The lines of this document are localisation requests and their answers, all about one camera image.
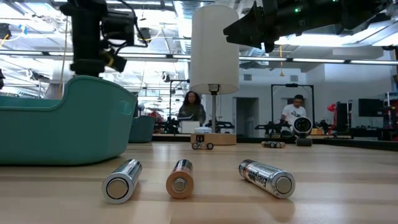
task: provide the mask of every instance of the black metal frame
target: black metal frame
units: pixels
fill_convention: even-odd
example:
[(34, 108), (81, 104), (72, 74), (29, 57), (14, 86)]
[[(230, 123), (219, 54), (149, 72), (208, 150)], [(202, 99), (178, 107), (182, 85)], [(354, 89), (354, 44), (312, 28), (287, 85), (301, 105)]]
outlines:
[(284, 86), (287, 88), (297, 88), (299, 86), (305, 87), (309, 86), (311, 88), (311, 94), (312, 94), (312, 123), (315, 124), (315, 100), (314, 100), (314, 95), (313, 95), (313, 85), (299, 85), (295, 83), (290, 83), (290, 84), (271, 84), (271, 116), (272, 116), (272, 122), (274, 122), (274, 86)]
[(173, 82), (187, 82), (189, 83), (189, 79), (188, 80), (170, 80), (170, 90), (169, 90), (169, 117), (172, 117), (172, 84)]

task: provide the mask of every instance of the ceiling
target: ceiling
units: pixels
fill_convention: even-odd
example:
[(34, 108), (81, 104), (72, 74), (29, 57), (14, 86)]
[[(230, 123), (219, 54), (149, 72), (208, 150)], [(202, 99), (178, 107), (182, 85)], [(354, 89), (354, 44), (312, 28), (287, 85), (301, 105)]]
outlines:
[[(10, 24), (12, 37), (3, 42), (0, 50), (38, 51), (38, 52), (72, 52), (72, 38), (67, 27), (67, 18), (58, 10), (66, 0), (0, 0), (0, 23)], [(248, 12), (253, 0), (247, 1), (126, 1), (132, 6), (139, 20), (139, 27), (150, 29), (151, 40), (148, 48), (128, 47), (123, 53), (151, 53), (151, 54), (190, 54), (191, 19), (193, 12), (209, 4), (222, 4), (231, 7), (242, 17)], [(128, 12), (129, 9), (118, 1), (107, 1), (108, 9)], [(351, 33), (335, 36), (329, 28), (310, 30), (302, 36), (294, 35), (281, 37), (276, 44), (276, 50), (270, 57), (297, 57), (297, 58), (344, 58), (344, 59), (377, 59), (382, 56), (382, 45), (398, 45), (398, 31), (396, 5), (390, 7), (386, 13), (391, 19), (367, 23), (359, 26)], [(241, 46), (242, 56), (265, 56), (263, 50)], [(0, 68), (5, 75), (6, 86), (3, 93), (25, 96), (43, 96), (48, 82), (59, 82), (63, 71), (64, 80), (72, 77), (68, 66), (71, 57), (65, 61), (62, 69), (62, 57), (37, 56), (21, 57), (0, 55)], [(302, 72), (312, 69), (316, 64), (285, 63), (284, 68), (301, 68)], [(241, 62), (241, 68), (279, 68), (280, 62), (250, 63)], [(167, 111), (170, 106), (169, 87), (162, 79), (167, 74), (171, 79), (186, 80), (188, 62), (183, 60), (129, 60), (123, 73), (107, 68), (101, 76), (104, 79), (116, 82), (130, 91), (140, 91), (140, 101), (147, 102), (147, 108), (159, 108)], [(39, 74), (50, 81), (42, 83), (35, 75)], [(176, 88), (173, 95), (172, 111), (177, 112), (184, 93), (189, 89), (186, 82), (172, 82)]]

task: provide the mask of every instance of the man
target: man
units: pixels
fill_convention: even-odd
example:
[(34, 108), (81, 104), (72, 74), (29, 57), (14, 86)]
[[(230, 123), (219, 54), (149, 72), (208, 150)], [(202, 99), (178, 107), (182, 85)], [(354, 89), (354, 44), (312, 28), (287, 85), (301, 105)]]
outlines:
[(307, 116), (307, 112), (304, 107), (301, 106), (303, 100), (304, 97), (302, 95), (295, 95), (293, 104), (285, 106), (282, 111), (282, 120), (284, 120), (285, 123), (293, 125), (297, 118)]

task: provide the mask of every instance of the white cylinder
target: white cylinder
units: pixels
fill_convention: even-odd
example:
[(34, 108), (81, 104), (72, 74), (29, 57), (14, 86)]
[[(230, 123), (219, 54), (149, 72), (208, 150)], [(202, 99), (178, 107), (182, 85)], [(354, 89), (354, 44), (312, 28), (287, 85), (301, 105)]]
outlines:
[(190, 89), (210, 94), (209, 84), (219, 84), (218, 94), (239, 90), (239, 45), (226, 41), (223, 29), (239, 19), (226, 6), (205, 6), (192, 18)]

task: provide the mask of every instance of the silver battery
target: silver battery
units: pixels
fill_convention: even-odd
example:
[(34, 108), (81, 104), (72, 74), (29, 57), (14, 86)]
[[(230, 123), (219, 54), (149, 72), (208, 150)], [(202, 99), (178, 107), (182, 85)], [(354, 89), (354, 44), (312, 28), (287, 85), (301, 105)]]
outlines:
[(295, 180), (291, 173), (260, 162), (250, 159), (242, 161), (239, 173), (277, 198), (288, 198), (295, 190)]
[(135, 159), (129, 159), (112, 172), (102, 183), (102, 193), (109, 203), (124, 203), (131, 197), (142, 165)]

